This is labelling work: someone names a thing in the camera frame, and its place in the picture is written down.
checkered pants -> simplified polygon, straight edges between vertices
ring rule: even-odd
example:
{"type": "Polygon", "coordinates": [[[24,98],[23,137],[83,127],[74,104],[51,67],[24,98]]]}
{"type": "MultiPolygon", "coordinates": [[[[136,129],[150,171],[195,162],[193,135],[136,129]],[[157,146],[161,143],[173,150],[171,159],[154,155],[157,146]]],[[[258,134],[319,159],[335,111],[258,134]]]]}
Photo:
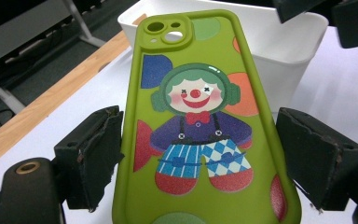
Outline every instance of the checkered pants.
{"type": "Polygon", "coordinates": [[[251,168],[237,145],[230,139],[206,145],[170,145],[159,160],[157,171],[164,175],[198,178],[201,157],[209,177],[235,174],[251,168]]]}

white bin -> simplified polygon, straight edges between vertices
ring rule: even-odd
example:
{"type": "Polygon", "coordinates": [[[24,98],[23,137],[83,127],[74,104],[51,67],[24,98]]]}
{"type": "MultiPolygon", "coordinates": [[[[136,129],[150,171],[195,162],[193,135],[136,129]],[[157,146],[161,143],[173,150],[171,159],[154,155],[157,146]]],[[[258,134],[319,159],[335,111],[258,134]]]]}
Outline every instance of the white bin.
{"type": "Polygon", "coordinates": [[[322,41],[328,20],[303,13],[281,24],[275,8],[208,0],[140,0],[118,17],[133,47],[136,22],[146,16],[206,9],[237,14],[272,112],[288,106],[296,86],[322,41]]]}

phone case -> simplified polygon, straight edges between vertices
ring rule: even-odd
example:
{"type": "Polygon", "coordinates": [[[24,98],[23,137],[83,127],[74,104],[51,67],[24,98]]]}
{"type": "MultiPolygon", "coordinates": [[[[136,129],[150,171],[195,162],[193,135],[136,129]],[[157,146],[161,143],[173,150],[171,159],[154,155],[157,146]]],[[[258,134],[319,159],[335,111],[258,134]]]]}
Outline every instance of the phone case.
{"type": "Polygon", "coordinates": [[[230,11],[139,24],[121,152],[116,224],[300,221],[267,99],[230,11]]]}

clown eye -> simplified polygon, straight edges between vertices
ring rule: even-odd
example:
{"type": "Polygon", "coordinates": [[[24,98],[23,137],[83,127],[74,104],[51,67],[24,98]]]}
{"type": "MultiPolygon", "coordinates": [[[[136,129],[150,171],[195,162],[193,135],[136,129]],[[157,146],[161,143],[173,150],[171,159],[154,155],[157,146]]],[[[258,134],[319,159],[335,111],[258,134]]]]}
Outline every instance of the clown eye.
{"type": "Polygon", "coordinates": [[[208,95],[211,95],[213,91],[213,87],[208,86],[208,84],[205,84],[205,86],[201,89],[202,92],[205,92],[208,95]]]}

